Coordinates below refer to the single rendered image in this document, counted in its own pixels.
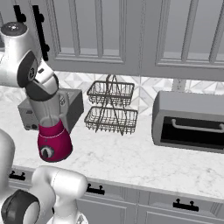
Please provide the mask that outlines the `grey toaster oven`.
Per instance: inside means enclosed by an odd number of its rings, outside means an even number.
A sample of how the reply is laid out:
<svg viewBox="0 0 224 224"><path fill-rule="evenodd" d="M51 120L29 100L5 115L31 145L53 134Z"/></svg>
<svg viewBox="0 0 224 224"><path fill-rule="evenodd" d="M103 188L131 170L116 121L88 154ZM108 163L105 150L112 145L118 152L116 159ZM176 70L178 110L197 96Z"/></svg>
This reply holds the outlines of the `grey toaster oven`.
<svg viewBox="0 0 224 224"><path fill-rule="evenodd" d="M159 91L153 103L151 122L151 136L155 145L224 154L224 150L162 143L166 116L224 122L224 96Z"/></svg>

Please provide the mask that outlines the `black toaster oven door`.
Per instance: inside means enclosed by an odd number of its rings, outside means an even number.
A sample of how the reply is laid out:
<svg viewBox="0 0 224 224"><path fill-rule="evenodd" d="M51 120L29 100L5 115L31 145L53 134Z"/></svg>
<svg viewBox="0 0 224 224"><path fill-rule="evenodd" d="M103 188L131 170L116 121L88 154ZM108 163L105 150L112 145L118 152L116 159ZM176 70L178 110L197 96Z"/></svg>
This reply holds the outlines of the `black toaster oven door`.
<svg viewBox="0 0 224 224"><path fill-rule="evenodd" d="M201 128L218 129L221 123L190 118L169 117L164 118L161 142L184 146L197 146L222 151L224 150L224 133L211 133L196 130L176 129L172 126L172 119L176 124Z"/></svg>

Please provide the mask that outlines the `grey base cupboard door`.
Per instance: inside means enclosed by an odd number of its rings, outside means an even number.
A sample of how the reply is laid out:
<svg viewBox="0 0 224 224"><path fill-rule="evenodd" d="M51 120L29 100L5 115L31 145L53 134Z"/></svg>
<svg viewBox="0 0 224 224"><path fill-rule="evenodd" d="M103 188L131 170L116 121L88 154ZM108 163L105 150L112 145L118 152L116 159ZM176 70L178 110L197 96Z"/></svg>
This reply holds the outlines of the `grey base cupboard door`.
<svg viewBox="0 0 224 224"><path fill-rule="evenodd" d="M136 224L224 224L224 220L202 214L180 212L157 206L140 206Z"/></svg>
<svg viewBox="0 0 224 224"><path fill-rule="evenodd" d="M125 224L126 209L122 206L87 199L78 199L77 205L88 224Z"/></svg>

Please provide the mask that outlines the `magenta blender with clear jar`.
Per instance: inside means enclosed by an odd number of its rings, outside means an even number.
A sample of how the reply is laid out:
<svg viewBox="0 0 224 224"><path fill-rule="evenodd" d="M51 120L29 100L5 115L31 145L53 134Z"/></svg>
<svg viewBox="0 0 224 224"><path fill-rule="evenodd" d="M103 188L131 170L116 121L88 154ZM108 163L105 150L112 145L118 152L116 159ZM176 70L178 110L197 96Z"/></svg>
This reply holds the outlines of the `magenta blender with clear jar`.
<svg viewBox="0 0 224 224"><path fill-rule="evenodd" d="M47 101L29 100L38 120L38 152L46 162L59 162L73 151L71 138L61 120L67 114L69 98L59 90Z"/></svg>

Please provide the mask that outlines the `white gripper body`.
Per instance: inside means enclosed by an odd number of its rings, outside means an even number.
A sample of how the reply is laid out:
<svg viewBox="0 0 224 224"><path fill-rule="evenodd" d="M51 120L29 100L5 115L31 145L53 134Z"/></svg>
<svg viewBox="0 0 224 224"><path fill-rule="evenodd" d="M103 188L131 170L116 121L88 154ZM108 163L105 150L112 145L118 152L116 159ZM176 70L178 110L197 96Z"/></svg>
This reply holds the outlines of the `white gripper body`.
<svg viewBox="0 0 224 224"><path fill-rule="evenodd" d="M59 85L54 76L54 72L48 73L47 71L43 71L42 73L37 73L35 80L38 81L39 85L49 95L53 95L58 91Z"/></svg>

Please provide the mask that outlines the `grey toaster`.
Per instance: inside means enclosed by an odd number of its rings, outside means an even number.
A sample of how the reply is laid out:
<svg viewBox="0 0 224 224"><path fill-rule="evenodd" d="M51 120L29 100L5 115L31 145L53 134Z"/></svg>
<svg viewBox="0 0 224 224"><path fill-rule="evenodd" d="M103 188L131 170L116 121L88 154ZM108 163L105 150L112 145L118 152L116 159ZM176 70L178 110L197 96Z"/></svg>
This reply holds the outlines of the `grey toaster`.
<svg viewBox="0 0 224 224"><path fill-rule="evenodd" d="M61 118L68 133L71 133L74 125L78 122L81 114L84 112L82 91L80 89L63 88L69 98L69 108L65 117ZM32 111L32 107L27 98L18 106L22 123L26 130L38 130L39 122Z"/></svg>

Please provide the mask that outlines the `grey drawer front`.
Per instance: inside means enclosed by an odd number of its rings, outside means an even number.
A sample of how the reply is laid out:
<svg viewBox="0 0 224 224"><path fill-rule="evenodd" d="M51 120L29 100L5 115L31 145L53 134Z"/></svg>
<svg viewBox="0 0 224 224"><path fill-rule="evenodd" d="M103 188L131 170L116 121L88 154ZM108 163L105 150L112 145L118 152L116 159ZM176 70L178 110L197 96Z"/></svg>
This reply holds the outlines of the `grey drawer front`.
<svg viewBox="0 0 224 224"><path fill-rule="evenodd" d="M9 178L9 186L11 188L21 188L28 190L32 186L32 174L34 172L33 169L26 169L24 167L13 167L11 171L15 171L17 175L20 175L22 172L25 173L25 181Z"/></svg>
<svg viewBox="0 0 224 224"><path fill-rule="evenodd" d="M199 208L199 211L194 212L173 207L172 203L175 202L176 199L180 199L180 202L183 204L188 204L190 201L193 201L194 205ZM208 217L224 220L224 204L218 202L164 194L160 192L151 192L149 195L149 205L154 207L163 207L167 209L178 209L180 212L202 214Z"/></svg>
<svg viewBox="0 0 224 224"><path fill-rule="evenodd" d="M88 182L93 188L98 188L99 186L103 186L105 190L104 195L95 194L91 192L85 192L85 194L81 197L82 200L92 200L103 203L129 203L136 204L137 203L137 190L131 189L125 186L119 185L109 185L105 183L97 183L93 181Z"/></svg>

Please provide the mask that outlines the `grey wall socket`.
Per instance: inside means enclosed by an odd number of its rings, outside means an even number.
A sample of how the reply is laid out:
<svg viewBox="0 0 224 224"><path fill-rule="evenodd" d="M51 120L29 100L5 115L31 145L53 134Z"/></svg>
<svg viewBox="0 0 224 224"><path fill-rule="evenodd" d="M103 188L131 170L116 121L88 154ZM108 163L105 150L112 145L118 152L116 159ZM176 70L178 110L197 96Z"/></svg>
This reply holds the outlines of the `grey wall socket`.
<svg viewBox="0 0 224 224"><path fill-rule="evenodd" d="M172 91L175 92L184 92L186 89L186 80L183 79L174 79L172 83Z"/></svg>

